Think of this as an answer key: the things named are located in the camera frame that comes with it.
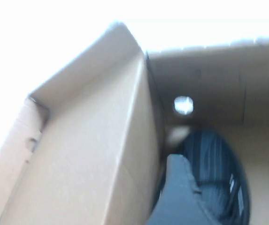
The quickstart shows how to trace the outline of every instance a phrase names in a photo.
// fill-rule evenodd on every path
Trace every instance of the dark plastic object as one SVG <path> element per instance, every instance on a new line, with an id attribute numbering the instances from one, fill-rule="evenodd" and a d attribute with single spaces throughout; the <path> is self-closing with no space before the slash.
<path id="1" fill-rule="evenodd" d="M 191 166 L 182 155 L 169 155 L 165 187 L 147 225 L 221 225 L 201 199 Z"/>

